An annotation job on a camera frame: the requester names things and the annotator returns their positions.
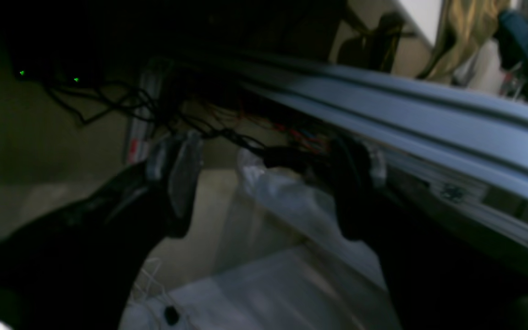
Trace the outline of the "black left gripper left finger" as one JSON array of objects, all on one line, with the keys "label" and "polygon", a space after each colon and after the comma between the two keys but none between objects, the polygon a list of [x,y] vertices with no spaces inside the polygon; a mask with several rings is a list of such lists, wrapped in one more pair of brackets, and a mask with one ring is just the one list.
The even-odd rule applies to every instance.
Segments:
[{"label": "black left gripper left finger", "polygon": [[203,138],[159,140],[148,158],[90,196],[0,241],[0,325],[11,330],[116,330],[149,253],[189,231]]}]

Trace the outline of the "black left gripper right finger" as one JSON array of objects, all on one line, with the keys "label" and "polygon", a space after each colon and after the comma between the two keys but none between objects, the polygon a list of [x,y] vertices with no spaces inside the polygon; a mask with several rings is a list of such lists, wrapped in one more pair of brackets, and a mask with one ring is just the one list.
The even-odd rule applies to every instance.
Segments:
[{"label": "black left gripper right finger", "polygon": [[368,150],[330,144],[340,231],[376,253],[405,330],[528,330],[528,248],[391,170],[375,187]]}]

